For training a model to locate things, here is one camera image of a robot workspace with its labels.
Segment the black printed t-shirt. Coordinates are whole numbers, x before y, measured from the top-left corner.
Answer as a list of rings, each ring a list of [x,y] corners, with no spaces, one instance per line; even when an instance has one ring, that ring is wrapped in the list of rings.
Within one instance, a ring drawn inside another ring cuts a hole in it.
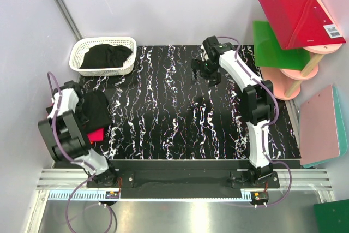
[[[45,132],[55,129],[57,134],[87,134],[110,124],[108,101],[103,92],[79,96],[73,88],[66,88],[53,95],[51,110],[45,119],[38,122],[38,128]]]

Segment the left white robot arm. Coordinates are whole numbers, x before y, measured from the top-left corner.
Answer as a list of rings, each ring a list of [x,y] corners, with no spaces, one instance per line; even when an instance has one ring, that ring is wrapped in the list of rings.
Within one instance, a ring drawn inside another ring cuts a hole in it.
[[[46,108],[47,117],[38,122],[52,159],[79,165],[99,186],[115,185],[117,173],[113,165],[92,146],[103,140],[105,128],[112,123],[104,93],[86,92],[71,80],[54,89],[52,94],[52,105]]]

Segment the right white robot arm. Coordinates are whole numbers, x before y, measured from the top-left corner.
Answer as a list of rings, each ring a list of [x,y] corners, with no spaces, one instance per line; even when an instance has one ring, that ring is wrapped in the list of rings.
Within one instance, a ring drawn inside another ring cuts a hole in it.
[[[224,69],[242,92],[240,115],[248,127],[251,167],[237,182],[248,182],[253,186],[264,183],[273,173],[267,150],[269,124],[278,108],[273,84],[256,75],[240,58],[239,48],[231,43],[220,43],[216,36],[211,36],[203,41],[201,49],[202,57],[191,62],[193,78],[199,76],[212,87],[221,83],[220,69]]]

